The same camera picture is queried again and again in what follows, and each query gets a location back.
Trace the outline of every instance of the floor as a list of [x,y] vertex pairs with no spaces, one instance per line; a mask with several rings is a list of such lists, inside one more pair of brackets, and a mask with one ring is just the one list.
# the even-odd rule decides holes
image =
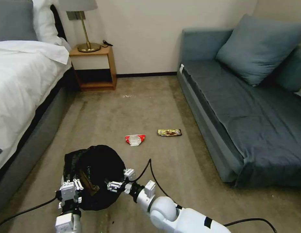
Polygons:
[[[180,128],[181,137],[159,137],[157,129]],[[146,134],[138,147],[125,136]],[[261,217],[279,233],[301,232],[301,190],[262,188],[239,190],[221,182],[182,94],[177,78],[121,78],[116,91],[80,93],[59,131],[25,183],[1,214],[1,219],[50,200],[59,188],[64,154],[106,144],[126,166],[140,173],[149,158],[160,185],[180,205],[191,207],[220,222]],[[141,178],[146,184],[149,170]],[[54,232],[60,211],[54,202],[19,216],[0,232]],[[160,232],[135,204],[122,194],[107,210],[82,213],[83,232]],[[271,233],[264,222],[241,223],[232,233]]]

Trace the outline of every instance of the snack wrapper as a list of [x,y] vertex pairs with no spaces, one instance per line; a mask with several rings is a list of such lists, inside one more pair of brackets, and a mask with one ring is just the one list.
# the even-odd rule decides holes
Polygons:
[[125,137],[127,143],[131,146],[138,146],[140,145],[145,139],[145,134],[135,134],[135,135],[128,135]]
[[159,129],[158,136],[182,136],[182,132],[180,129]]

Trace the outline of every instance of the blue sofa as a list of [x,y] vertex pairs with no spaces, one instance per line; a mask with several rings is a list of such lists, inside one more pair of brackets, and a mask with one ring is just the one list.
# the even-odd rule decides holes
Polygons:
[[301,186],[301,47],[252,87],[215,57],[232,30],[185,29],[177,77],[223,182]]

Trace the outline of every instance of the white label on sofa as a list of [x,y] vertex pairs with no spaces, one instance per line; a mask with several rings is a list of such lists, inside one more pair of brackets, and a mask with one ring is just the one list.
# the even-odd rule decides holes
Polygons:
[[184,65],[181,64],[181,67],[180,67],[180,72],[183,73],[183,68],[184,68]]

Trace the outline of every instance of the nightstand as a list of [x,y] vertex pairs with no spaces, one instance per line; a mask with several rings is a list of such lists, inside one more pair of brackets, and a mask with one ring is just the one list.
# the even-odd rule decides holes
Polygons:
[[116,89],[116,66],[112,47],[101,47],[99,51],[83,53],[76,46],[70,51],[70,58],[81,91]]

